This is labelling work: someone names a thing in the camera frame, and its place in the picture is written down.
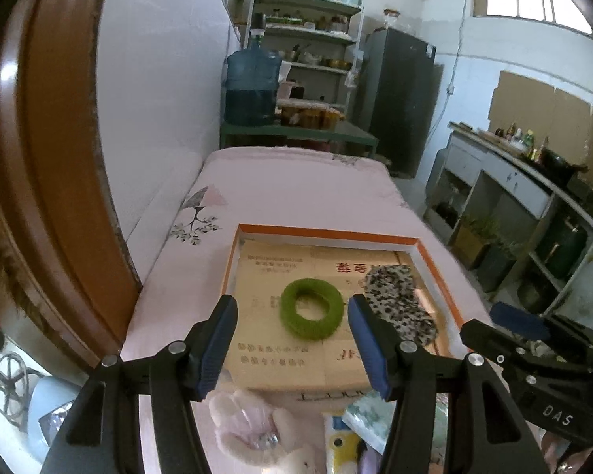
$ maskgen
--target blue gripper pad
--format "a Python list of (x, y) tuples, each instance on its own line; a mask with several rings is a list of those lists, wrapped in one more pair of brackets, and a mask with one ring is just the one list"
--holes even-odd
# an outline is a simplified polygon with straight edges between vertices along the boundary
[(209, 319), (194, 326), (185, 339), (191, 348), (190, 363), (195, 365), (196, 371), (195, 391), (201, 401), (217, 385), (235, 333), (237, 316), (237, 302), (234, 297), (224, 295), (220, 297)]
[(391, 378), (398, 371), (396, 346), (400, 338), (393, 326), (374, 315), (362, 294), (349, 299), (347, 316), (369, 383), (389, 401), (393, 392)]
[(502, 302), (492, 306), (490, 319), (494, 324), (503, 326), (527, 340), (548, 340), (551, 336), (541, 317)]

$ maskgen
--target white stuffed bunny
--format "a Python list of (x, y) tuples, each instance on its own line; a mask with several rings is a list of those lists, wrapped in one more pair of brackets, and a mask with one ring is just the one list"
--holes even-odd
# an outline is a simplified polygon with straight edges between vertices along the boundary
[(220, 450), (264, 474), (316, 474), (314, 451), (300, 447), (288, 410), (273, 408), (247, 391), (218, 392), (209, 401)]
[(264, 474), (317, 474), (314, 465), (314, 450), (307, 444), (279, 460), (274, 467), (266, 468)]

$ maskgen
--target bed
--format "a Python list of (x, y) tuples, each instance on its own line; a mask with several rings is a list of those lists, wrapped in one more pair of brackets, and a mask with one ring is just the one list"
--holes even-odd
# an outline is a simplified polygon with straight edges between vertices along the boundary
[[(125, 361), (155, 354), (210, 315), (239, 223), (418, 237), (463, 320), (489, 322), (453, 256), (406, 205), (382, 164), (298, 148), (228, 148), (207, 158), (172, 224), (136, 304), (121, 352)], [(145, 471), (156, 473), (145, 399), (140, 401)], [(217, 449), (206, 404), (193, 403), (193, 411), (213, 472), (260, 472), (235, 464)], [(324, 465), (323, 425), (314, 415), (304, 414), (299, 426), (319, 449), (317, 463)]]

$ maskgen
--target refrigerator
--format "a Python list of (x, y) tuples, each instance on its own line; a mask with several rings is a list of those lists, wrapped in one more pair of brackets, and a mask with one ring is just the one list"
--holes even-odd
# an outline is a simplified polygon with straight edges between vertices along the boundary
[(351, 121), (375, 135), (392, 176), (415, 177), (434, 108), (435, 47), (393, 28), (367, 38)]

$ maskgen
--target green knitted donut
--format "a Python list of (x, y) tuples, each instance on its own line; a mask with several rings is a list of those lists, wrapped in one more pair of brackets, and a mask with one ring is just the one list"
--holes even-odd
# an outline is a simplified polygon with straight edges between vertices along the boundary
[[(300, 296), (313, 296), (327, 310), (327, 315), (318, 321), (299, 315), (296, 306)], [(340, 326), (344, 311), (343, 296), (336, 287), (323, 280), (303, 278), (293, 281), (281, 295), (281, 322), (292, 335), (301, 339), (323, 340), (331, 336)]]

